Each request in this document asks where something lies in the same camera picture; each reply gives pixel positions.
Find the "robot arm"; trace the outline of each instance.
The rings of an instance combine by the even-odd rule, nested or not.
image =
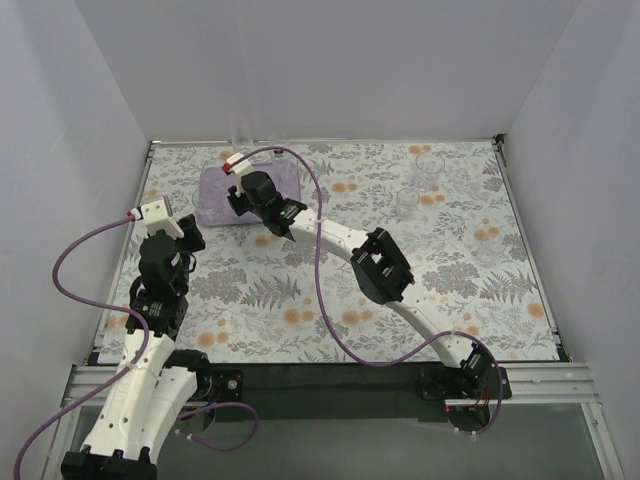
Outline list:
[[[318,231],[316,213],[310,209],[301,211],[295,217],[293,224],[289,226],[289,230],[294,241],[315,245]],[[385,241],[390,249],[395,245],[395,243],[391,245],[393,240],[382,229],[377,229],[377,231],[369,234],[362,230],[345,227],[331,220],[322,221],[322,249],[347,262],[351,262],[360,288],[363,289],[367,297],[376,303],[386,305],[399,314],[425,339],[429,339],[445,330],[450,330],[453,327],[451,324],[440,321],[439,318],[441,317],[437,315],[429,315],[430,304],[424,295],[424,291],[412,281],[413,276],[409,268],[406,268],[403,272],[406,278],[406,286],[402,294],[396,296],[398,299],[395,301],[385,301],[387,292],[384,289],[380,292],[376,288],[377,284],[384,282],[384,269],[401,270],[405,266],[402,262],[404,256],[401,259],[397,259],[399,265],[393,265],[392,262],[394,260],[387,257],[386,260],[389,265],[382,266],[382,271],[380,271],[373,259],[373,255],[379,255],[380,253],[373,252],[380,251],[380,248],[376,247],[383,247]],[[383,255],[380,261],[384,263],[384,260],[385,256]],[[433,343],[433,348],[443,365],[452,368],[460,368],[461,361],[467,360],[473,350],[471,341],[460,337],[436,340]]]
[[[144,332],[129,317],[118,371],[130,372],[109,391],[81,451],[67,452],[65,480],[155,479],[158,453],[180,410],[192,396],[206,397],[211,390],[206,354],[174,349],[188,307],[191,255],[205,247],[195,219],[176,222],[163,197],[132,213],[149,236],[140,247],[141,276],[132,287],[131,308],[145,317],[151,336],[144,356],[132,365]]]
[[[271,178],[254,171],[248,160],[236,154],[223,170],[236,175],[236,186],[228,200],[237,215],[252,212],[274,234],[293,241],[316,245],[316,213],[292,199],[283,198]],[[363,232],[322,220],[320,246],[354,269],[358,285],[371,301],[386,305],[407,320],[425,339],[453,329],[431,312],[424,292],[415,285],[411,266],[386,230]],[[443,391],[470,396],[486,383],[491,355],[479,344],[459,336],[446,336],[433,342],[447,377],[440,381]]]

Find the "orange flower pattern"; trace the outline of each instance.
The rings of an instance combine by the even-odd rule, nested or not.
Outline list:
[[[351,228],[388,227],[409,260],[429,317],[478,336],[499,360],[555,360],[553,338],[522,238],[488,142],[296,145],[320,178],[325,215]],[[437,185],[420,193],[416,214],[397,220],[392,208],[415,158],[443,158]],[[205,161],[224,162],[228,147],[158,146],[144,187],[167,195],[174,216],[193,213],[191,196]],[[317,211],[308,175],[302,199]],[[202,229],[189,310],[177,348],[205,351],[212,362],[342,362],[318,309],[315,249],[262,226]],[[138,275],[144,227],[135,224],[113,302],[128,304]],[[497,253],[490,267],[478,248]],[[402,318],[364,298],[348,263],[322,253],[325,304],[340,337],[367,360],[388,361],[423,339]],[[126,315],[105,314],[99,362],[120,358]],[[415,360],[435,360],[425,349]]]

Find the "glass cup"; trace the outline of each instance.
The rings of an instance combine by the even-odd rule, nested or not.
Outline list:
[[[200,186],[191,197],[191,203],[196,208],[196,221],[203,227],[217,225],[220,222],[227,202],[225,179],[214,178],[213,174],[216,173],[214,169],[220,170],[220,166],[205,165],[203,167]]]
[[[289,140],[284,135],[271,135],[267,140],[268,145],[275,147],[289,147]],[[297,187],[299,182],[299,171],[298,171],[298,162],[288,152],[284,152],[282,150],[272,150],[269,152],[271,157],[271,161],[278,168],[278,173],[280,174],[280,178],[282,179],[282,184],[284,189],[288,192],[289,190]]]
[[[431,190],[444,172],[444,158],[433,152],[424,152],[416,157],[413,185],[421,190]]]
[[[417,211],[420,193],[415,188],[403,188],[396,194],[395,213],[398,218],[411,218]]]
[[[498,261],[498,251],[495,242],[483,242],[473,253],[476,261],[483,267],[491,267]]]
[[[231,121],[229,133],[231,133],[231,145],[235,153],[248,153],[255,149],[249,125],[242,115]]]

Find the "white backdrop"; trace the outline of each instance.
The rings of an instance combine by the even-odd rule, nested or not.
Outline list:
[[[640,478],[640,0],[583,0],[507,136],[513,192],[563,340]]]
[[[579,0],[76,0],[149,139],[506,132]]]
[[[58,294],[51,268],[130,208],[148,148],[72,0],[0,2],[0,475],[56,413],[100,311]],[[105,299],[124,230],[95,238],[63,282]],[[24,462],[39,478],[54,428]]]

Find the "floral tablecloth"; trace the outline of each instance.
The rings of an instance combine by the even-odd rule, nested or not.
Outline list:
[[[556,348],[527,253],[489,142],[309,144],[294,147],[314,166],[327,217],[353,228],[389,230],[437,311],[452,326],[478,336],[499,360],[555,360]],[[422,152],[445,160],[436,185],[421,192],[413,218],[394,215],[394,197],[409,185]],[[193,213],[193,191],[205,162],[228,147],[155,150],[145,196],[168,195],[174,215]],[[317,208],[309,175],[302,199]],[[196,348],[213,362],[350,361],[327,332],[314,290],[314,248],[277,238],[262,225],[201,229],[189,310],[177,348]],[[129,241],[114,302],[125,305],[137,276],[144,227]],[[478,250],[493,245],[488,266]],[[322,255],[322,287],[338,333],[360,356],[389,361],[423,339],[389,309],[368,301],[351,266]],[[126,318],[104,321],[100,363],[117,363]],[[425,349],[414,360],[435,360]]]

